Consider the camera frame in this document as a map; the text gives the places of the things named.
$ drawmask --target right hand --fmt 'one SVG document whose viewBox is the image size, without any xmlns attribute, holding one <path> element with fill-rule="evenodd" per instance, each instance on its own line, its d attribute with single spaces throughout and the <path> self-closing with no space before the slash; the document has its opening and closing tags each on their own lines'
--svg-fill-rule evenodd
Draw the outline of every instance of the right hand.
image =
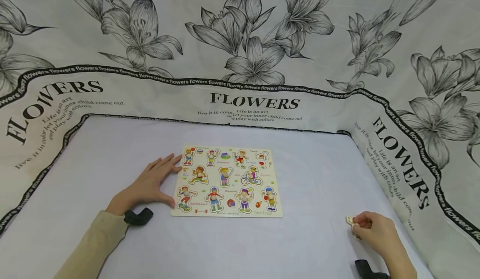
<svg viewBox="0 0 480 279">
<path fill-rule="evenodd" d="M 353 219 L 353 232 L 368 242 L 383 259 L 404 253 L 393 221 L 375 212 L 362 212 Z"/>
</svg>

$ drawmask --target hand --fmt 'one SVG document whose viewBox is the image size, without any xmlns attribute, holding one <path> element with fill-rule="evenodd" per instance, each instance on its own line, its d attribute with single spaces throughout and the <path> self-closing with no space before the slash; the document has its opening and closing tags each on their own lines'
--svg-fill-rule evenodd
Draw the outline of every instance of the hand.
<svg viewBox="0 0 480 279">
<path fill-rule="evenodd" d="M 362 212 L 353 219 L 353 232 L 368 242 L 380 256 L 403 248 L 393 221 L 375 212 Z"/>
<path fill-rule="evenodd" d="M 105 211 L 121 216 L 137 204 L 151 202 L 163 202 L 174 208 L 175 201 L 160 191 L 160 185 L 170 172 L 176 174 L 182 169 L 175 166 L 180 159 L 181 155 L 173 158 L 172 153 L 164 159 L 159 158 L 149 163 L 129 187 L 113 197 Z"/>
<path fill-rule="evenodd" d="M 362 212 L 353 218 L 353 223 L 353 232 L 385 260 L 392 279 L 417 278 L 391 219 L 375 212 Z"/>
</svg>

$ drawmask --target wooden puzzle board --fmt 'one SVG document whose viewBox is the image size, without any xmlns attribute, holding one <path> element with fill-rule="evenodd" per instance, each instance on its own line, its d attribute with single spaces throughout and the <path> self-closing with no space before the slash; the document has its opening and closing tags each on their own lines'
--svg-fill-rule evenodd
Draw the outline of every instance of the wooden puzzle board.
<svg viewBox="0 0 480 279">
<path fill-rule="evenodd" d="M 186 145 L 173 216 L 281 218 L 272 152 Z"/>
</svg>

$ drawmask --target fabric backdrop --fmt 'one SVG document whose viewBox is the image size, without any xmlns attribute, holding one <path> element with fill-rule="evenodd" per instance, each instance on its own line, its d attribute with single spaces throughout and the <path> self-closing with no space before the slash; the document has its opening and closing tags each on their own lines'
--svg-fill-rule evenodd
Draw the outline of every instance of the fabric backdrop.
<svg viewBox="0 0 480 279">
<path fill-rule="evenodd" d="M 479 273 L 479 28 L 477 0 L 0 0 L 0 234 L 89 115 L 307 130 L 353 138 L 436 277 Z"/>
</svg>

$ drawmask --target cartoon child figure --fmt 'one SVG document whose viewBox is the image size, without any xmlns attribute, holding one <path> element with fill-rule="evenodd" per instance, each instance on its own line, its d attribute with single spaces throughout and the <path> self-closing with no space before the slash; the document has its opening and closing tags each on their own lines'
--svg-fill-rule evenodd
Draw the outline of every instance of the cartoon child figure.
<svg viewBox="0 0 480 279">
<path fill-rule="evenodd" d="M 215 158 L 217 158 L 217 156 L 220 154 L 220 150 L 219 149 L 215 149 L 214 150 L 210 150 L 207 154 L 207 158 L 208 158 L 208 163 L 207 163 L 207 166 L 208 167 L 213 167 L 215 166 L 214 163 L 215 163 Z"/>
<path fill-rule="evenodd" d="M 242 188 L 235 197 L 240 201 L 239 213 L 250 213 L 249 203 L 253 199 L 253 188 Z"/>
<path fill-rule="evenodd" d="M 233 173 L 233 168 L 222 167 L 218 170 L 220 172 L 220 183 L 222 187 L 229 187 L 228 179 Z"/>
<path fill-rule="evenodd" d="M 233 153 L 233 157 L 235 159 L 235 166 L 240 166 L 240 168 L 245 169 L 246 166 L 243 164 L 244 160 L 248 160 L 248 157 L 245 156 L 245 150 L 240 150 L 237 154 L 236 152 Z"/>
<path fill-rule="evenodd" d="M 259 160 L 258 164 L 260 165 L 261 169 L 266 169 L 265 160 L 267 160 L 268 152 L 262 152 L 259 154 L 255 154 L 256 158 Z"/>
<path fill-rule="evenodd" d="M 253 184 L 262 185 L 262 179 L 258 177 L 258 169 L 256 166 L 250 166 L 250 171 L 241 176 L 240 183 L 243 185 Z"/>
<path fill-rule="evenodd" d="M 193 156 L 195 155 L 195 148 L 185 150 L 185 162 L 183 165 L 192 165 Z"/>
<path fill-rule="evenodd" d="M 190 201 L 191 197 L 196 195 L 197 192 L 190 191 L 186 185 L 180 187 L 179 192 L 177 193 L 177 196 L 182 197 L 180 199 L 180 202 L 178 203 L 179 209 L 182 209 L 183 212 L 189 212 L 190 210 L 192 210 L 192 208 L 188 206 L 188 201 Z"/>
<path fill-rule="evenodd" d="M 210 191 L 211 192 L 205 197 L 205 201 L 210 201 L 210 205 L 212 206 L 211 212 L 221 212 L 223 206 L 221 206 L 220 200 L 223 199 L 223 196 L 218 193 L 217 187 L 212 187 Z"/>
<path fill-rule="evenodd" d="M 195 177 L 189 181 L 190 184 L 195 184 L 195 182 L 200 181 L 200 183 L 208 184 L 207 174 L 205 173 L 205 168 L 201 165 L 197 166 L 195 169 L 192 170 L 192 174 Z"/>
<path fill-rule="evenodd" d="M 273 188 L 271 187 L 265 188 L 265 191 L 262 192 L 263 200 L 268 203 L 267 210 L 270 210 L 271 212 L 277 211 L 277 207 L 275 206 L 277 204 L 277 201 L 275 200 L 275 195 L 277 194 L 273 191 Z"/>
</svg>

